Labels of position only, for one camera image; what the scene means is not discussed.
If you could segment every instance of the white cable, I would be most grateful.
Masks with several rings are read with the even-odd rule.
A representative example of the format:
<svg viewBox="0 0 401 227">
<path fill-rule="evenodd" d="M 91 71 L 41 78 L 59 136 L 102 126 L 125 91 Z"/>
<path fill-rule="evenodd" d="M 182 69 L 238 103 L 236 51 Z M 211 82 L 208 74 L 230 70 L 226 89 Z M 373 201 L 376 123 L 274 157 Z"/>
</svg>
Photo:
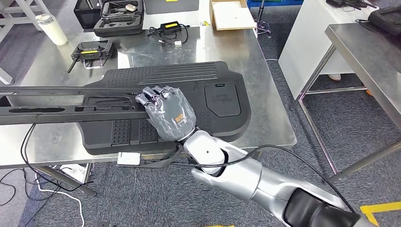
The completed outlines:
<svg viewBox="0 0 401 227">
<path fill-rule="evenodd" d="M 81 200 L 79 200 L 79 199 L 77 199 L 77 198 L 75 198 L 75 197 L 73 197 L 73 196 L 71 196 L 71 195 L 69 195 L 69 194 L 67 194 L 67 193 L 65 193 L 65 192 L 42 189 L 42 188 L 40 187 L 39 180 L 38 180 L 38 177 L 37 177 L 37 174 L 36 174 L 36 173 L 35 173 L 35 177 L 36 177 L 36 182 L 37 182 L 37 184 L 38 184 L 38 189 L 39 189 L 39 191 L 41 191 L 41 192 L 60 193 L 60 194 L 63 194 L 63 195 L 66 195 L 66 196 L 72 198 L 73 200 L 78 201 L 78 203 L 79 203 L 79 213 L 80 213 L 80 215 L 81 215 L 81 220 L 82 220 L 82 225 L 81 225 L 81 227 L 84 227 L 84 225 L 85 225 L 85 220 L 84 220 L 84 216 L 82 215 L 82 203 L 81 203 Z"/>
</svg>

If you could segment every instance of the yellow floor tape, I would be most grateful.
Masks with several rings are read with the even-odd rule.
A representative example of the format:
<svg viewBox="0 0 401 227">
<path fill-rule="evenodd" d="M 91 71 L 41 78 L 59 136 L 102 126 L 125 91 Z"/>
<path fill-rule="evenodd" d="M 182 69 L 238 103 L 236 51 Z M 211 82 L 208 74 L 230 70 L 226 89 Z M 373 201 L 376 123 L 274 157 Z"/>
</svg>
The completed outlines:
<svg viewBox="0 0 401 227">
<path fill-rule="evenodd" d="M 379 226 L 379 223 L 377 223 L 375 217 L 373 216 L 373 213 L 401 210 L 401 202 L 390 202 L 390 203 L 362 206 L 360 207 L 360 209 L 362 213 L 366 215 L 367 219 L 370 222 Z"/>
</svg>

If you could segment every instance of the black bag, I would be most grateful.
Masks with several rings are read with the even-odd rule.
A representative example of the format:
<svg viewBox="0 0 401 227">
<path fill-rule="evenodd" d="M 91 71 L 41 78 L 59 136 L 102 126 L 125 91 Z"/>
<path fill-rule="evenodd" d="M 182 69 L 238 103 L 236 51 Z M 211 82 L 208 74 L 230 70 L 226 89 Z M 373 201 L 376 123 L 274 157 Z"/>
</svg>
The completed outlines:
<svg viewBox="0 0 401 227">
<path fill-rule="evenodd" d="M 401 6 L 373 11 L 368 20 L 390 35 L 401 35 Z"/>
<path fill-rule="evenodd" d="M 118 9 L 125 9 L 125 5 L 134 5 L 134 12 L 122 13 Z M 142 32 L 143 25 L 143 1 L 142 0 L 109 0 L 102 6 L 102 17 L 96 23 L 93 31 L 99 37 L 117 35 L 133 35 Z"/>
</svg>

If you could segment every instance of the shoe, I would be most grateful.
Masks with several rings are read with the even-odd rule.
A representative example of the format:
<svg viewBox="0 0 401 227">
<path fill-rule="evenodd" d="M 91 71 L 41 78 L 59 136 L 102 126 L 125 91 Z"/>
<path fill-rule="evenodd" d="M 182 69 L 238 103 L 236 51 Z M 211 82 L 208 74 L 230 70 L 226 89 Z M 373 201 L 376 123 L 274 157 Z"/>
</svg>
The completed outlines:
<svg viewBox="0 0 401 227">
<path fill-rule="evenodd" d="M 341 80 L 341 74 L 329 74 L 329 78 L 338 82 Z"/>
</svg>

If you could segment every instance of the yellow sticker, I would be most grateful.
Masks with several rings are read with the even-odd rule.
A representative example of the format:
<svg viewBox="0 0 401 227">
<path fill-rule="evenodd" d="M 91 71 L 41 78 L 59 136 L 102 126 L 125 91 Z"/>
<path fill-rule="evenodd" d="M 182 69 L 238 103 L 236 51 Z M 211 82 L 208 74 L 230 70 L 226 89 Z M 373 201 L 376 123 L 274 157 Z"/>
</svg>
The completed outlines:
<svg viewBox="0 0 401 227">
<path fill-rule="evenodd" d="M 176 118 L 175 118 L 175 122 L 179 122 L 180 120 L 182 120 L 184 118 L 184 115 L 181 113 L 180 115 L 178 115 Z"/>
<path fill-rule="evenodd" d="M 81 54 L 85 54 L 85 53 L 97 53 L 97 51 L 83 51 L 83 52 L 81 52 Z"/>
<path fill-rule="evenodd" d="M 360 207 L 360 209 L 361 209 L 362 213 L 364 213 L 366 215 L 367 219 L 370 222 L 372 222 L 376 226 L 379 226 L 375 217 L 373 216 L 373 213 L 401 210 L 401 202 L 390 202 L 390 203 L 384 203 L 384 204 L 362 206 L 362 207 Z"/>
<path fill-rule="evenodd" d="M 177 23 L 174 23 L 174 24 L 166 25 L 166 27 L 174 27 L 174 26 L 177 26 L 177 25 L 178 25 Z"/>
</svg>

